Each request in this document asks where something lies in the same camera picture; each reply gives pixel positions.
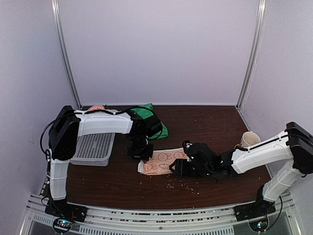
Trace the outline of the orange bunny pattern towel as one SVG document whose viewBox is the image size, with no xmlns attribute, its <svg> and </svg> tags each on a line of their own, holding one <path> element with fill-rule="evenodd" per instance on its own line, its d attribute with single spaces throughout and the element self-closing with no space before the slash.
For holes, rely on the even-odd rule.
<svg viewBox="0 0 313 235">
<path fill-rule="evenodd" d="M 171 174 L 169 166 L 176 159 L 188 159 L 183 148 L 156 150 L 148 161 L 141 160 L 139 162 L 137 171 L 149 176 Z"/>
</svg>

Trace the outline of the green microfiber towel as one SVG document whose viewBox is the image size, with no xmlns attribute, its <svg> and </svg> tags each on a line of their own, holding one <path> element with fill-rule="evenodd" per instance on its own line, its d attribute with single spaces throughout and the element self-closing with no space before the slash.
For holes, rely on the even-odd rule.
<svg viewBox="0 0 313 235">
<path fill-rule="evenodd" d="M 145 121 L 149 140 L 160 140 L 168 137 L 168 129 L 155 114 L 152 103 L 133 106 L 131 111 Z"/>
</svg>

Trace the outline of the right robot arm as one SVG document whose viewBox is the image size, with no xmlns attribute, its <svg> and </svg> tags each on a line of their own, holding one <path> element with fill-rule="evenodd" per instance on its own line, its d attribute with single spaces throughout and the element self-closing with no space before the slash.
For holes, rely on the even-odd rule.
<svg viewBox="0 0 313 235">
<path fill-rule="evenodd" d="M 271 139 L 217 155 L 205 143 L 182 143 L 187 159 L 176 159 L 170 171 L 179 177 L 212 177 L 216 181 L 243 174 L 251 169 L 272 162 L 285 160 L 285 165 L 266 184 L 260 187 L 257 201 L 251 204 L 251 212 L 261 216 L 269 204 L 299 178 L 313 172 L 313 136 L 295 122 Z"/>
</svg>

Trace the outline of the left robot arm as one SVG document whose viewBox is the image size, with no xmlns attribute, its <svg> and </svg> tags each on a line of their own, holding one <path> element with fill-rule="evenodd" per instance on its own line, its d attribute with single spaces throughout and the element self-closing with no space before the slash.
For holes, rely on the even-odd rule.
<svg viewBox="0 0 313 235">
<path fill-rule="evenodd" d="M 67 200 L 67 172 L 71 161 L 97 161 L 107 166 L 116 134 L 125 135 L 128 156 L 147 161 L 153 155 L 154 135 L 162 131 L 158 116 L 147 107 L 135 106 L 122 111 L 112 109 L 74 110 L 62 108 L 48 127 L 51 209 L 59 216 L 70 213 Z"/>
</svg>

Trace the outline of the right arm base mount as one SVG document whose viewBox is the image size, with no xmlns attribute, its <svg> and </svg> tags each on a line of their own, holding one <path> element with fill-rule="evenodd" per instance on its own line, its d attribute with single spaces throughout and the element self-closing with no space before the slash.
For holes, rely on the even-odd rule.
<svg viewBox="0 0 313 235">
<path fill-rule="evenodd" d="M 255 202 L 234 207 L 236 220 L 248 221 L 249 227 L 256 233 L 265 233 L 271 226 L 268 215 L 276 212 L 275 202 L 257 199 Z"/>
</svg>

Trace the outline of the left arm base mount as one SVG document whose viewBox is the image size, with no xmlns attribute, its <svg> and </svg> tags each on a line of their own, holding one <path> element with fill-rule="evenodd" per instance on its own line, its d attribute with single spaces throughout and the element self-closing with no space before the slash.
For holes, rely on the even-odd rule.
<svg viewBox="0 0 313 235">
<path fill-rule="evenodd" d="M 84 222 L 88 208 L 71 204 L 67 197 L 61 200 L 49 198 L 45 207 L 45 213 L 56 217 L 52 222 L 52 228 L 57 234 L 69 232 L 76 222 Z"/>
</svg>

